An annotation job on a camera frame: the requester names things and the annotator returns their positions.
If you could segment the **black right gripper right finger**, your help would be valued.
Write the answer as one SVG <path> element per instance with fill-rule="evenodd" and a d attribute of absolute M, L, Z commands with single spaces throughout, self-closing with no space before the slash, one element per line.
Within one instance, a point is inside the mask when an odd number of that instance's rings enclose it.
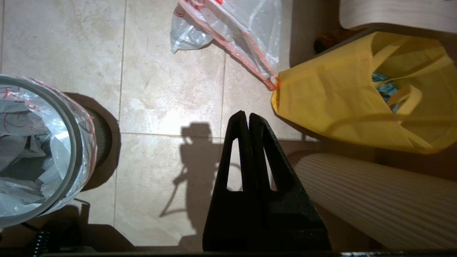
<path fill-rule="evenodd" d="M 249 116 L 263 250 L 330 250 L 327 229 L 269 123 Z"/>

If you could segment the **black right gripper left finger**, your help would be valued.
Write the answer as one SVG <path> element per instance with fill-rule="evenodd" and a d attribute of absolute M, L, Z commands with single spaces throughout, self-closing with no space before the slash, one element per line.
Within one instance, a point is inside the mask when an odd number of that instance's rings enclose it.
<path fill-rule="evenodd" d="M 238 140 L 242 191 L 230 191 L 227 182 L 233 141 Z M 255 250 L 261 228 L 256 168 L 246 114 L 238 111 L 227 124 L 219 169 L 203 235 L 204 250 Z"/>

